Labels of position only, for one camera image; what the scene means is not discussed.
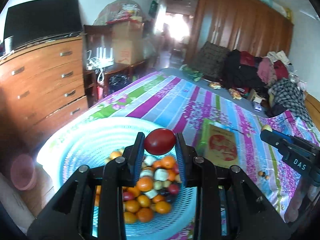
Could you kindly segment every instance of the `bed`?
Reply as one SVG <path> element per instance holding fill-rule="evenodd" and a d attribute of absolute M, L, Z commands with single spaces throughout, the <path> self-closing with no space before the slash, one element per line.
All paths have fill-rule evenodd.
<path fill-rule="evenodd" d="M 72 138 L 82 125 L 110 116 L 129 116 L 145 119 L 182 132 L 188 145 L 196 146 L 203 118 L 221 122 L 237 130 L 236 143 L 239 163 L 252 181 L 265 194 L 278 213 L 284 217 L 300 176 L 281 161 L 281 155 L 272 146 L 260 140 L 260 129 L 269 124 L 285 134 L 297 135 L 319 146 L 320 133 L 316 127 L 292 116 L 290 111 L 274 118 L 257 115 L 245 99 L 234 101 L 223 90 L 212 90 L 205 83 L 192 82 L 178 70 L 153 72 L 119 90 L 57 131 L 39 151 L 37 161 L 50 175 L 52 156 L 60 145 Z M 265 171 L 269 180 L 258 176 Z M 171 239 L 187 239 L 192 234 L 188 226 Z"/>

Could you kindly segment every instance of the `wooden floor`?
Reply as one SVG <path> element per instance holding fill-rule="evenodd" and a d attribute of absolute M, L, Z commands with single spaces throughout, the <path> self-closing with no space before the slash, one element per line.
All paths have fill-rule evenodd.
<path fill-rule="evenodd" d="M 42 166 L 36 164 L 37 184 L 31 190 L 20 191 L 20 196 L 36 217 L 54 195 L 53 183 Z"/>

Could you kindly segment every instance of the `blue plastic basket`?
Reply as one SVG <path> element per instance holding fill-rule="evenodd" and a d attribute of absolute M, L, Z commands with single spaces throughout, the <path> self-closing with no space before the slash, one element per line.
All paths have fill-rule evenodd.
<path fill-rule="evenodd" d="M 81 165 L 91 168 L 104 165 L 105 158 L 110 153 L 122 147 L 133 145 L 139 131 L 147 136 L 160 126 L 137 118 L 109 117 L 89 122 L 79 129 L 73 138 L 63 145 L 63 154 L 60 157 L 58 178 L 53 179 L 55 188 L 61 185 Z M 173 148 L 167 155 L 176 158 Z M 172 205 L 169 214 L 155 213 L 149 223 L 136 222 L 126 224 L 127 239 L 130 240 L 165 240 L 182 230 L 195 216 L 196 188 L 181 187 L 179 195 Z M 99 208 L 94 209 L 93 236 L 97 236 Z"/>

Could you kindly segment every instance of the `black tv screen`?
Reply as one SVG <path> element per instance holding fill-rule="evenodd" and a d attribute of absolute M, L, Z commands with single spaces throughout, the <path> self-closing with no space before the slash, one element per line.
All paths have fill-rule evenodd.
<path fill-rule="evenodd" d="M 52 36 L 82 31 L 78 0 L 34 0 L 8 8 L 4 39 L 12 48 Z"/>

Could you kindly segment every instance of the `plaid shirt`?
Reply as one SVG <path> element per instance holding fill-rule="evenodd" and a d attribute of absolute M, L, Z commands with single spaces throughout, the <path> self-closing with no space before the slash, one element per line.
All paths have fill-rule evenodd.
<path fill-rule="evenodd" d="M 305 123 L 313 125 L 310 115 L 305 107 L 303 100 L 303 92 L 292 83 L 289 79 L 283 78 L 271 89 L 275 97 L 274 103 L 282 105 L 290 110 L 296 117 L 300 117 Z"/>

